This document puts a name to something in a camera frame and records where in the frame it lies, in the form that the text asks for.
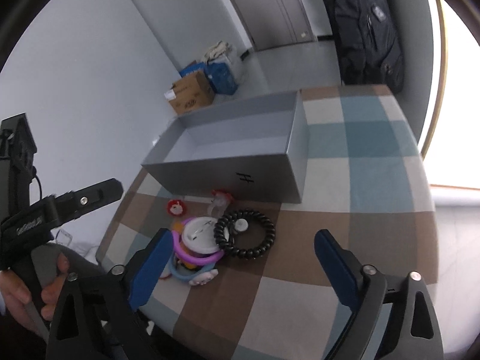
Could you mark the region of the person left hand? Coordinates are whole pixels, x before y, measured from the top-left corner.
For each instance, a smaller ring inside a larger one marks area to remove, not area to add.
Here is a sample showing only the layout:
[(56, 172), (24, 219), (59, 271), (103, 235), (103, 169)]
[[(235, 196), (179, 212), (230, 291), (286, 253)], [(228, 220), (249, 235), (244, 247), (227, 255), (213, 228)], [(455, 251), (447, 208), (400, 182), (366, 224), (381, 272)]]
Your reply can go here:
[[(67, 257), (60, 253), (57, 259), (58, 275), (41, 292), (41, 299), (45, 306), (41, 309), (41, 316), (46, 321), (51, 321), (59, 299), (64, 281), (68, 276), (70, 263)], [(28, 315), (25, 306), (32, 300), (31, 293), (22, 279), (12, 271), (1, 272), (1, 295), (5, 306), (11, 316), (24, 328), (40, 335), (35, 322)]]

